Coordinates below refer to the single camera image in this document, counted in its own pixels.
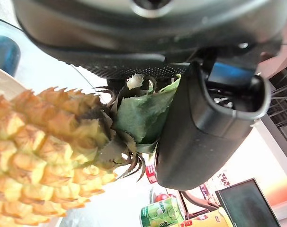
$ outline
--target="green can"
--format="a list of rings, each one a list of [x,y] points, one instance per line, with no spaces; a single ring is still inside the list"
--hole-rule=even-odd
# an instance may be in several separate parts
[[[184,220],[176,198],[168,198],[142,208],[142,227],[168,227]]]

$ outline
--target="yellow box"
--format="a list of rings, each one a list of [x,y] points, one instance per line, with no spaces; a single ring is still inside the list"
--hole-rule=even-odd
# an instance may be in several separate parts
[[[218,210],[175,224],[171,227],[233,227],[225,210]]]

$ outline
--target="monitor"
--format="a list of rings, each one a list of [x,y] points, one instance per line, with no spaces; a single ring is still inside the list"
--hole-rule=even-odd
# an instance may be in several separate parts
[[[234,227],[279,227],[255,179],[216,191]]]

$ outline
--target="pineapple skin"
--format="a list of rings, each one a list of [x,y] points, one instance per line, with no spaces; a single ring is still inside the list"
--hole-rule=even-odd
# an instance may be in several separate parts
[[[100,163],[110,140],[100,119],[81,117],[101,106],[99,96],[75,90],[0,96],[0,227],[63,217],[116,180],[111,160],[84,165]]]

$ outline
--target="black plastic casing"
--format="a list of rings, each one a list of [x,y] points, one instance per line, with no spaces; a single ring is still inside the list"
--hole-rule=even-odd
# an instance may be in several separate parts
[[[171,0],[171,11],[153,19],[132,12],[132,0],[13,2],[39,48],[108,79],[170,78],[199,49],[262,44],[287,21],[287,0]]]
[[[207,181],[248,136],[270,103],[268,82],[258,76],[254,112],[217,105],[210,97],[205,74],[191,64],[181,78],[170,107],[156,156],[157,182],[186,191]]]

